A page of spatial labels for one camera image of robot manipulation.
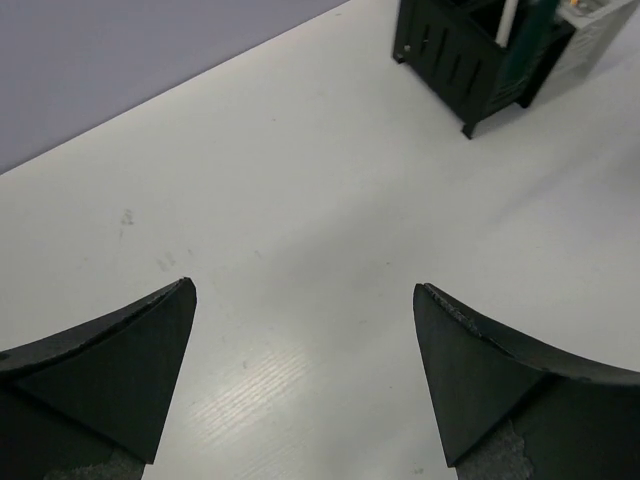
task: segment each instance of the gray wall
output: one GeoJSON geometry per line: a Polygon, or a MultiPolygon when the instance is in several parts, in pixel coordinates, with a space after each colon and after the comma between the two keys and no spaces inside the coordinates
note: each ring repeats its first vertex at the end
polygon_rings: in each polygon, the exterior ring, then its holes
{"type": "Polygon", "coordinates": [[[0,174],[345,0],[0,0],[0,174]]]}

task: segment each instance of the table surface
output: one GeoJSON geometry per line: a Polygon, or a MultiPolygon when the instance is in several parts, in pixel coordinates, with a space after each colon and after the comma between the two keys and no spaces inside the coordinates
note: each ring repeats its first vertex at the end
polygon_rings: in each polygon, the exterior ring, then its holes
{"type": "Polygon", "coordinates": [[[469,142],[395,12],[352,0],[0,177],[0,349],[197,286],[145,479],[455,478],[418,282],[640,370],[640,55],[469,142]]]}

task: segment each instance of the white rod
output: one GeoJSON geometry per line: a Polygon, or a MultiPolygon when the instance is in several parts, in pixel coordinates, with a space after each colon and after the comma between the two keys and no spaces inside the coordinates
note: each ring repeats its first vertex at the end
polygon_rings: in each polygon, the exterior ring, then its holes
{"type": "Polygon", "coordinates": [[[511,35],[513,19],[516,17],[517,10],[518,0],[506,0],[504,2],[502,18],[500,19],[500,26],[498,27],[498,34],[496,35],[496,43],[501,47],[506,47],[509,43],[509,35],[511,35]]]}

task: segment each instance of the white basket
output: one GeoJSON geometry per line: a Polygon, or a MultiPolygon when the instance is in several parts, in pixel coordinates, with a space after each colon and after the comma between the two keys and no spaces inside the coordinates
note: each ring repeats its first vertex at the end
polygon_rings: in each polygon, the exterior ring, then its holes
{"type": "Polygon", "coordinates": [[[558,13],[576,33],[550,77],[571,71],[588,74],[639,4],[640,0],[580,0],[572,6],[565,0],[558,13]]]}

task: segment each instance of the black container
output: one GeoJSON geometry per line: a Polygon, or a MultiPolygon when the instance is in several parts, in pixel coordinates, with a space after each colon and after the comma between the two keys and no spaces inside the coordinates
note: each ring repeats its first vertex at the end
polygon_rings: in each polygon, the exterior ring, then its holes
{"type": "Polygon", "coordinates": [[[504,0],[401,0],[393,57],[415,70],[471,138],[480,121],[535,98],[574,33],[554,20],[557,3],[521,1],[503,48],[494,37],[504,0]]]}

